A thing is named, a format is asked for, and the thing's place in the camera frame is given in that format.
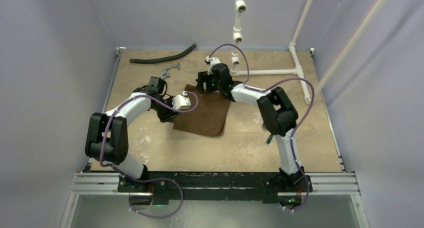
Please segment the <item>brown cloth napkin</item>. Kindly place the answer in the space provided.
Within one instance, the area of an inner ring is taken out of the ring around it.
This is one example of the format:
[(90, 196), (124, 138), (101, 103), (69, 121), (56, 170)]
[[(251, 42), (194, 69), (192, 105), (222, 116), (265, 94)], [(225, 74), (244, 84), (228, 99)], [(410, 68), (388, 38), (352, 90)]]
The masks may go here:
[(205, 137), (219, 137), (224, 133), (230, 101), (218, 92), (200, 93), (187, 84), (185, 91), (198, 97), (198, 106), (191, 112), (181, 113), (173, 119), (173, 129)]

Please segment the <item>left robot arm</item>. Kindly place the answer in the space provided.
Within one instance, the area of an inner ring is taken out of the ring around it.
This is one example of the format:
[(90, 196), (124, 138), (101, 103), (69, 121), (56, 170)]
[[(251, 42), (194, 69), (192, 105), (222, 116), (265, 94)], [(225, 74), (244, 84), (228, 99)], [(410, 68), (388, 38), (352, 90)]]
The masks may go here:
[(129, 153), (129, 125), (142, 113), (153, 110), (160, 122), (171, 122), (178, 113), (172, 110), (173, 96), (167, 94), (168, 84), (152, 76), (147, 85), (136, 88), (116, 108), (106, 113), (95, 112), (89, 119), (85, 154), (102, 167), (110, 167), (125, 175), (138, 193), (149, 187), (149, 172), (145, 164)]

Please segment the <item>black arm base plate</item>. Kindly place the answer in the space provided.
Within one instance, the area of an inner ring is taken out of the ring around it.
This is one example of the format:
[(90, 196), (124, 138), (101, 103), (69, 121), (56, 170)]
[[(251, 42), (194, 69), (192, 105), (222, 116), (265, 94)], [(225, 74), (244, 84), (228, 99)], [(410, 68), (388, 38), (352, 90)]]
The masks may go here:
[(297, 206), (301, 196), (312, 192), (309, 175), (278, 172), (148, 171), (149, 181), (141, 183), (119, 176), (119, 193), (142, 194), (154, 205), (171, 200), (259, 201), (264, 204)]

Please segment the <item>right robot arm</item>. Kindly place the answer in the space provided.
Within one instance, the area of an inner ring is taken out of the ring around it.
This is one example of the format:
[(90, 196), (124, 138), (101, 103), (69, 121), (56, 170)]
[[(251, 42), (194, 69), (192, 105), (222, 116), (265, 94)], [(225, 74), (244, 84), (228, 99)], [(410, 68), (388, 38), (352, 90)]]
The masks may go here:
[(279, 173), (267, 184), (288, 192), (298, 188), (303, 178), (294, 138), (299, 115), (285, 91), (281, 87), (261, 90), (233, 80), (224, 63), (212, 65), (209, 71), (198, 72), (196, 82), (200, 93), (219, 92), (226, 100), (258, 107), (263, 126), (273, 135), (280, 157)]

